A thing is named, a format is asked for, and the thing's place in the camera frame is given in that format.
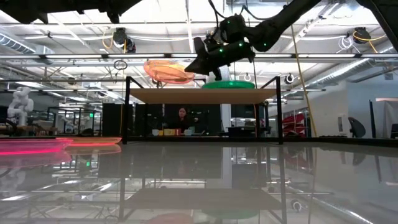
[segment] glossy gray floor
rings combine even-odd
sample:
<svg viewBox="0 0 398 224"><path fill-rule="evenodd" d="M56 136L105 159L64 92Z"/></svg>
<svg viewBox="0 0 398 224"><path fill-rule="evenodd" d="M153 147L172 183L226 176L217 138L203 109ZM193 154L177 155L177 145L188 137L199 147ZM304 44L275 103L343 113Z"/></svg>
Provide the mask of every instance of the glossy gray floor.
<svg viewBox="0 0 398 224"><path fill-rule="evenodd" d="M61 163L49 155L0 159L0 223L280 223L281 172L287 223L307 223L310 210L312 223L398 220L395 149L252 142L121 149L74 151Z"/></svg>

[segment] wooden shelf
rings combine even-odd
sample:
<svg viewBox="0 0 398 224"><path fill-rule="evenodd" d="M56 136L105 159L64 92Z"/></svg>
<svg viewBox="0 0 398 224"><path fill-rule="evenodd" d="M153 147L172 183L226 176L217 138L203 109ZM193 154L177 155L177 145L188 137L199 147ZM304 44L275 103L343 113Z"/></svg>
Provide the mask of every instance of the wooden shelf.
<svg viewBox="0 0 398 224"><path fill-rule="evenodd" d="M258 104L275 89L132 89L130 95L148 104Z"/></svg>

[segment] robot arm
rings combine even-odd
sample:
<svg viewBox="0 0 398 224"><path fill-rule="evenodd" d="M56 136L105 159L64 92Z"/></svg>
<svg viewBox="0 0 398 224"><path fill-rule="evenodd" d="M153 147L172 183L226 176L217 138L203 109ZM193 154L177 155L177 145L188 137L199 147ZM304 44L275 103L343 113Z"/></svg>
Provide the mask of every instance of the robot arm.
<svg viewBox="0 0 398 224"><path fill-rule="evenodd" d="M255 53L251 50L253 46L260 52L268 51L289 26L297 21L300 16L316 6L321 0L293 0L285 6L277 15L268 18L256 27L246 27L244 18L235 14L220 22L221 37L228 45L205 44L200 38L194 39L197 58L185 69L186 72L194 72L209 75L214 72L220 80L219 67L230 65L231 63L248 58L252 62ZM398 22L395 13L398 10L398 3L395 0L357 0L360 5L368 8L375 15L389 40L395 49L398 49Z"/></svg>

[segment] ceiling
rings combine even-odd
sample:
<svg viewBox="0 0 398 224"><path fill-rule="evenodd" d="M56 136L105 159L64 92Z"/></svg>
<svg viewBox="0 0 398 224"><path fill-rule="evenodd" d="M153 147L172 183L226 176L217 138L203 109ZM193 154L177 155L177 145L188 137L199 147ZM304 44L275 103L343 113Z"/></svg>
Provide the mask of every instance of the ceiling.
<svg viewBox="0 0 398 224"><path fill-rule="evenodd" d="M237 3L231 7L222 0L214 1L215 7L224 16L230 16L241 11L242 4ZM250 1L248 8L257 17L270 17L276 15L283 7L280 1L271 3L258 3ZM318 20L318 15L329 9L324 18ZM242 13L247 26L254 26L260 21L250 16L247 12ZM49 14L49 24L45 25L41 21L35 21L32 24L20 24L7 14L0 11L1 32L12 34L19 41L31 45L44 45L53 50L55 54L110 54L121 53L123 50L111 44L108 37L117 27L125 27L126 33L133 38L137 52L136 53L194 53L190 44L190 36L204 37L211 32L215 26L214 13L206 0L184 1L174 0L172 3L167 0L143 0L134 7L130 8L120 17L120 24L110 23L108 17L98 10L85 11L84 15L77 12L61 12ZM359 5L352 4L334 4L322 1L317 7L307 12L293 25L296 36L298 53L329 53L344 54L369 52L369 44L353 44L348 49L341 48L342 37L348 32L352 33L355 27L365 27L372 35L372 38L385 35L380 28L377 20L372 13ZM387 37L373 42L378 45L388 42ZM0 46L3 54L19 54L18 52ZM287 29L279 41L268 51L268 53L295 53L292 44L292 31ZM150 78L146 75L143 63L145 60L131 60L140 62L136 66L130 65L125 71L118 74L118 78L132 76L137 79L144 87L153 87ZM8 60L15 66L28 69L38 74L38 77L44 77L44 64L36 64L36 67L21 66L21 64L30 64L32 61ZM180 63L187 66L190 60L181 60ZM300 64L304 78L307 80L313 78L330 67L337 65L335 61L324 61L323 63L306 61ZM51 78L66 79L70 77L101 79L110 78L107 67L61 67L57 71L57 66L49 66L48 71L54 73ZM229 67L233 78L243 80L245 77L251 82L254 80L254 68L256 71L256 81L258 85L263 85L276 75L286 75L292 73L299 74L297 63L291 62L262 62L255 64L249 62L236 62ZM123 88L122 82L102 83L104 88ZM181 85L167 85L168 88L198 88L198 84L190 82ZM58 88L81 88L81 86L70 86L59 84ZM94 94L87 94L91 99L97 99Z"/></svg>

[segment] ceiling pipe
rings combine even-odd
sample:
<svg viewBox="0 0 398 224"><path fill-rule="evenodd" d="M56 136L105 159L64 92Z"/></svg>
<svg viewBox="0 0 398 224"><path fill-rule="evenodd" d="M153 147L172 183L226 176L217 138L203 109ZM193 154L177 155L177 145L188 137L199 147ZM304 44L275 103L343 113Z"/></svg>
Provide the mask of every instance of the ceiling pipe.
<svg viewBox="0 0 398 224"><path fill-rule="evenodd" d="M362 78L359 78L359 79L355 79L355 80L351 80L351 81L349 81L349 82L351 82L351 83L359 83L359 82L363 82L363 81L365 81L365 80L369 80L369 79L371 79L371 78L375 78L375 77L378 77L378 76L380 76L380 75L384 75L384 74L386 74L386 73L389 73L389 72L393 72L393 71L396 71L396 70L398 70L398 67L388 67L388 68L386 68L386 69L383 69L383 70L381 70L381 71L379 71L379 72L375 72L375 73L372 73L372 74L370 74L370 75L366 75L365 77L362 77Z"/></svg>
<svg viewBox="0 0 398 224"><path fill-rule="evenodd" d="M324 20L327 16L338 10L342 7L343 4L340 3L333 3L333 1L329 1L328 4L319 12L318 16L313 19L309 19L303 29L295 34L295 41L296 43L301 40L302 37L305 37L308 32L314 28L318 23ZM284 49L279 51L280 53L288 51L290 48L294 46L293 39L286 45Z"/></svg>
<svg viewBox="0 0 398 224"><path fill-rule="evenodd" d="M193 48L191 17L189 14L189 0L185 0L185 9L187 10L187 28L188 28L189 49L191 50L191 53L195 53L195 49Z"/></svg>

